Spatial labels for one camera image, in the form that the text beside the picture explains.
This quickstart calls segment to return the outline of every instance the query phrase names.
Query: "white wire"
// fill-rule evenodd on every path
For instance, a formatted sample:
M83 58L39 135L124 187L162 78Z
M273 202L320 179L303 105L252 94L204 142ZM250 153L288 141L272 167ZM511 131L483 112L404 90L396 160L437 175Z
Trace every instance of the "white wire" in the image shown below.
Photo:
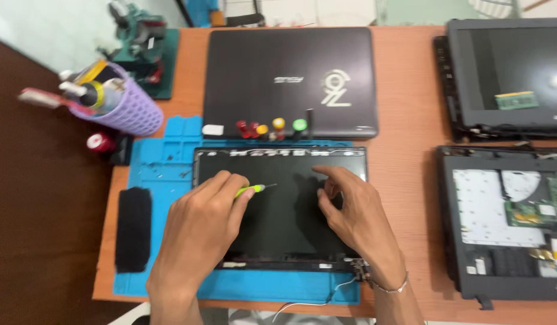
M337 290L339 290L339 288L340 288L341 286L344 286L345 284L353 283L355 280L356 280L356 277L353 277L353 278L352 278L350 281L348 281L348 282L343 282L343 283L341 283L341 284L338 284L338 285L335 287L333 293L329 295L329 297L327 298L327 300L326 300L326 302L325 302L324 304L311 304L311 303L308 303L308 302L290 302L290 303L284 305L284 306L283 306L281 309L279 309L279 311L275 314L275 317L273 317L272 323L275 322L275 320L277 319L277 316L278 316L283 310L289 308L290 306L294 306L294 305L325 306L326 304L329 303L329 301L331 301L332 297L335 295L335 292L337 292Z

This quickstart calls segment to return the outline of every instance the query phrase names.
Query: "green screwdriver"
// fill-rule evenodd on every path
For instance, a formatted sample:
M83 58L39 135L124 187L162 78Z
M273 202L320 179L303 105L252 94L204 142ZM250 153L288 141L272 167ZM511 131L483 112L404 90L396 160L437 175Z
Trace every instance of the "green screwdriver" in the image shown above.
M265 190L265 188L271 187L271 186L276 186L276 184L271 184L271 185L253 185L253 186L249 186L249 187L244 187L239 189L238 193L236 193L235 198L239 197L239 195L242 194L242 192L246 191L249 188L254 188L254 193L258 193L258 192L262 192Z

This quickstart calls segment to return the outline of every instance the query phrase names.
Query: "right hand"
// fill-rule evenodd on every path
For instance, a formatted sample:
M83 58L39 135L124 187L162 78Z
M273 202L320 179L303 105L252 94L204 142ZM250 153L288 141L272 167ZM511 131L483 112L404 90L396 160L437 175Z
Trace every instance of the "right hand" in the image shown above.
M329 227L369 263L379 286L398 289L406 277L404 257L377 190L344 167L313 166L313 171L328 176L317 195ZM342 210L331 203L339 192Z

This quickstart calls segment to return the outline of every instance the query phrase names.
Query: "black sponge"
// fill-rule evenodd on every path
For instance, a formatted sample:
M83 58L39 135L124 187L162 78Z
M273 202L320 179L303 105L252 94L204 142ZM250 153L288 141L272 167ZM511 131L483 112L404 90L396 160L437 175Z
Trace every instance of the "black sponge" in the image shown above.
M133 187L120 191L116 233L116 271L143 272L150 258L152 224L150 190Z

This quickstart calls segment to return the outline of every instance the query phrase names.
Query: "purple holder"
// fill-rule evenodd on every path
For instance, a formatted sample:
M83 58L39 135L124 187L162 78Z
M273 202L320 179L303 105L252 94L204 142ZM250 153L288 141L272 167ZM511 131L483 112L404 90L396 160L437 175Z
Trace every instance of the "purple holder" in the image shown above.
M70 108L70 112L80 119L140 137L156 132L164 121L162 110L121 66L115 63L108 63L108 66L126 80L124 93L116 108L101 116L89 116L73 108Z

